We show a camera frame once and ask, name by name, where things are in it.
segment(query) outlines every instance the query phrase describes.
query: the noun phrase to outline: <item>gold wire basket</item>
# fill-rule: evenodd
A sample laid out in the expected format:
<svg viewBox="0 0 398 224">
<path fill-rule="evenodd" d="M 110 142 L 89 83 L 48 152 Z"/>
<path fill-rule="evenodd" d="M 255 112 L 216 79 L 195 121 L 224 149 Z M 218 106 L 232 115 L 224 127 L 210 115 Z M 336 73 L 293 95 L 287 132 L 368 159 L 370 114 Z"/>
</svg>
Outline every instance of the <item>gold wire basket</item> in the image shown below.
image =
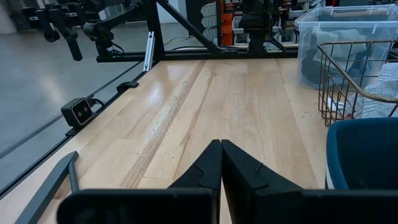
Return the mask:
<svg viewBox="0 0 398 224">
<path fill-rule="evenodd" d="M 361 109 L 358 98 L 393 103 L 388 117 L 394 114 L 398 98 L 375 95 L 365 91 L 365 87 L 377 82 L 385 63 L 398 62 L 398 58 L 387 58 L 396 42 L 398 40 L 330 42 L 318 46 L 321 54 L 318 109 L 326 126 L 341 119 L 355 119 Z M 352 54 L 359 47 L 365 51 L 361 55 Z"/>
</svg>

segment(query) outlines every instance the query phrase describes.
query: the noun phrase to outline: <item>blue chair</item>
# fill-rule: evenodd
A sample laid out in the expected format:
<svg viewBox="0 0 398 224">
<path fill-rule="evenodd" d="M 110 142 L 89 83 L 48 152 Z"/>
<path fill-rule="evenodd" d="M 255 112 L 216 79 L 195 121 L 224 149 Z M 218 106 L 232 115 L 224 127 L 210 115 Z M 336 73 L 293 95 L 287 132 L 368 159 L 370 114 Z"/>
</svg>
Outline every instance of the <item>blue chair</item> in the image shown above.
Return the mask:
<svg viewBox="0 0 398 224">
<path fill-rule="evenodd" d="M 398 118 L 352 119 L 330 126 L 327 189 L 398 189 Z"/>
</svg>

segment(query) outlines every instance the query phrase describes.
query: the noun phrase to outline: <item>fabric in bin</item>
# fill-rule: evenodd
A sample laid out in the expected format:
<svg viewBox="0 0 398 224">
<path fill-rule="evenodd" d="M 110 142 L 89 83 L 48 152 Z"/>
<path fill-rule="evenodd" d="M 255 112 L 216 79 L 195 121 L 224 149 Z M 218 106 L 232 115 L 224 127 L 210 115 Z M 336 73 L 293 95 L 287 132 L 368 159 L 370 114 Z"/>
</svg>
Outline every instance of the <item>fabric in bin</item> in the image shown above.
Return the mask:
<svg viewBox="0 0 398 224">
<path fill-rule="evenodd" d="M 318 49 L 318 45 L 325 42 L 339 42 L 339 41 L 361 41 L 365 37 L 360 35 L 356 29 L 351 30 L 339 30 L 333 32 L 325 32 L 322 30 L 316 30 L 312 32 L 311 46 L 306 51 L 307 56 L 302 60 L 302 83 L 305 83 L 311 88 L 319 87 L 319 79 L 321 71 L 321 57 L 322 53 Z M 351 49 L 350 55 L 349 49 L 350 44 L 346 45 L 335 45 L 333 48 L 333 54 L 331 54 L 332 45 L 324 45 L 323 48 L 333 60 L 364 60 L 366 59 L 367 49 L 365 44 L 354 44 Z M 345 69 L 346 62 L 336 62 L 342 69 Z M 347 74 L 351 76 L 360 76 L 363 72 L 365 62 L 349 62 L 347 66 Z M 366 64 L 366 70 L 371 69 L 371 64 Z M 342 74 L 331 64 L 328 69 L 328 73 L 334 77 L 333 81 L 336 85 L 343 84 Z M 353 78 L 355 82 L 359 82 L 360 78 Z"/>
<path fill-rule="evenodd" d="M 379 79 L 376 83 L 370 84 L 364 88 L 368 93 L 385 96 L 389 98 L 398 98 L 398 63 L 387 63 L 381 67 Z M 354 103 L 355 95 L 348 98 L 351 105 Z M 385 118 L 392 111 L 394 103 L 384 103 L 371 100 L 358 94 L 355 104 L 353 118 Z M 347 103 L 345 114 L 351 114 L 352 107 Z M 398 117 L 398 111 L 392 114 Z"/>
</svg>

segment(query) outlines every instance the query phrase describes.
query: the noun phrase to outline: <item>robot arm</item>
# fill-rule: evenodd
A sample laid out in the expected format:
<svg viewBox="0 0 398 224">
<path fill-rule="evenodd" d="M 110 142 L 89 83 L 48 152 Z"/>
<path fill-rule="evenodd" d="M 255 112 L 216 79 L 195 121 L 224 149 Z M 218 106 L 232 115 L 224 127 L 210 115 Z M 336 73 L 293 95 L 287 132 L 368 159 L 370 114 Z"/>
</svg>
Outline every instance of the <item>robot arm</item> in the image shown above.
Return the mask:
<svg viewBox="0 0 398 224">
<path fill-rule="evenodd" d="M 131 4 L 123 12 L 117 13 L 103 21 L 88 21 L 83 26 L 83 31 L 91 41 L 95 41 L 98 55 L 100 57 L 107 57 L 111 53 L 108 48 L 112 47 L 112 40 L 114 39 L 111 29 L 141 12 L 142 5 Z"/>
<path fill-rule="evenodd" d="M 22 12 L 33 28 L 43 30 L 47 41 L 55 42 L 61 34 L 76 61 L 80 61 L 83 57 L 76 41 L 78 34 L 74 29 L 75 26 L 83 26 L 85 34 L 95 41 L 99 56 L 104 57 L 110 54 L 108 48 L 113 44 L 114 36 L 111 29 L 141 12 L 141 5 L 135 3 L 128 6 L 125 11 L 103 21 L 88 21 L 85 10 L 100 12 L 108 6 L 127 3 L 128 0 L 79 0 L 78 3 L 58 0 L 58 2 L 59 4 L 46 4 L 45 9 L 36 10 L 34 7 L 25 7 Z M 51 24 L 58 29 L 60 34 L 53 30 Z"/>
</svg>

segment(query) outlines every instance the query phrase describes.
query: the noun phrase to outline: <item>wooden table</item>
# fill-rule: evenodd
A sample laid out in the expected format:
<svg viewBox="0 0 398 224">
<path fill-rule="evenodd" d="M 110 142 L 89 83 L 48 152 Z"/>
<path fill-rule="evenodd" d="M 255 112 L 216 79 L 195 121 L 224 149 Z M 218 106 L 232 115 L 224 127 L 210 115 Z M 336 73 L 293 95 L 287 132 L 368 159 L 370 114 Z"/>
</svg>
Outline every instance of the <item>wooden table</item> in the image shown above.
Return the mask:
<svg viewBox="0 0 398 224">
<path fill-rule="evenodd" d="M 166 188 L 212 139 L 230 139 L 304 188 L 324 186 L 327 128 L 318 92 L 297 85 L 297 59 L 160 62 L 139 83 L 0 201 L 1 223 L 14 223 L 72 151 L 81 189 Z M 41 223 L 55 223 L 69 193 L 66 178 Z M 230 222 L 223 194 L 221 223 Z"/>
</svg>

